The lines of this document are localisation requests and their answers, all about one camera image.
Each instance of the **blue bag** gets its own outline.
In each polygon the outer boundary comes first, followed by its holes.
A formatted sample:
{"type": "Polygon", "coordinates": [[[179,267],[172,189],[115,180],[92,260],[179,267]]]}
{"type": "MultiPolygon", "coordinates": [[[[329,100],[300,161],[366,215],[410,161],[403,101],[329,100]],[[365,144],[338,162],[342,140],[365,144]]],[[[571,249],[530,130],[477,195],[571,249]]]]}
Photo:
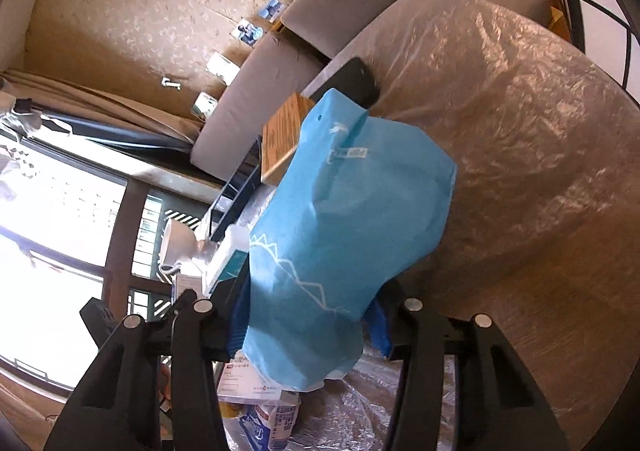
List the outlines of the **blue bag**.
{"type": "Polygon", "coordinates": [[[324,95],[251,233],[243,351],[263,376],[310,391],[353,368],[380,287],[440,241],[455,177],[422,130],[324,95]]]}

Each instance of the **cardboard box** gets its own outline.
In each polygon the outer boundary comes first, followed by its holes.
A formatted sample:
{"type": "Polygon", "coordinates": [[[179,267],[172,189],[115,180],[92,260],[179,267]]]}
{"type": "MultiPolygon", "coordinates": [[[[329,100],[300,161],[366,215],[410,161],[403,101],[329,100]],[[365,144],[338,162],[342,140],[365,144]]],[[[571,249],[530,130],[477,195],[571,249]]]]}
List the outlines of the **cardboard box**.
{"type": "Polygon", "coordinates": [[[298,405],[298,394],[265,381],[242,352],[224,365],[218,381],[218,399],[234,404],[298,405]]]}
{"type": "Polygon", "coordinates": [[[262,182],[276,186],[289,168],[300,141],[300,127],[315,103],[291,95],[262,130],[262,182]]]}

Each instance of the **beige textured wall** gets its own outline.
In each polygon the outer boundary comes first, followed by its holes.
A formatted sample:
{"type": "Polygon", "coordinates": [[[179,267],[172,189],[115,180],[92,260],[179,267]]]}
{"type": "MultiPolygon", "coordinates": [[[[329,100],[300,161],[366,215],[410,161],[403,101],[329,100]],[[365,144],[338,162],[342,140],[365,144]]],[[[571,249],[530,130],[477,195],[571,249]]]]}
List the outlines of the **beige textured wall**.
{"type": "Polygon", "coordinates": [[[0,0],[0,72],[20,68],[24,61],[25,34],[36,0],[0,0]]]}
{"type": "Polygon", "coordinates": [[[205,70],[211,54],[241,63],[251,51],[230,32],[264,2],[38,0],[26,67],[189,116],[197,92],[224,89],[205,70]],[[164,75],[183,90],[163,88],[164,75]]]}

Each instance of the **plastic sheet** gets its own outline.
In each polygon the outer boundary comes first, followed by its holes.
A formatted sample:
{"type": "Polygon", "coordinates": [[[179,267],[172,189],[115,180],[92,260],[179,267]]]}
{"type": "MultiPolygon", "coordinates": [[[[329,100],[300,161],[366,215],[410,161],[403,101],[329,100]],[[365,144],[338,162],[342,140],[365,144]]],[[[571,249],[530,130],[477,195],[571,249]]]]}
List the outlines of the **plastic sheet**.
{"type": "MultiPolygon", "coordinates": [[[[481,0],[396,2],[305,95],[355,56],[380,86],[370,113],[421,127],[458,164],[443,240],[402,283],[444,315],[491,314],[581,449],[640,354],[636,105],[573,46],[481,0]]],[[[303,395],[289,449],[380,449],[398,373],[366,352],[303,395]]]]}

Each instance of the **product package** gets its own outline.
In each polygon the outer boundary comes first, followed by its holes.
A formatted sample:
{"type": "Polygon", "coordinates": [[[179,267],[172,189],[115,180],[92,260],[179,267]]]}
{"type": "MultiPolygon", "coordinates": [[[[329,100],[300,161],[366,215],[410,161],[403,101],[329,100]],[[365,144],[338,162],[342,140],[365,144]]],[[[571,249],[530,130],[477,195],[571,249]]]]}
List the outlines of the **product package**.
{"type": "Polygon", "coordinates": [[[282,451],[298,417],[298,405],[250,405],[240,427],[254,451],[282,451]]]}
{"type": "Polygon", "coordinates": [[[298,405],[298,394],[264,380],[242,352],[224,365],[218,400],[234,404],[298,405]]]}

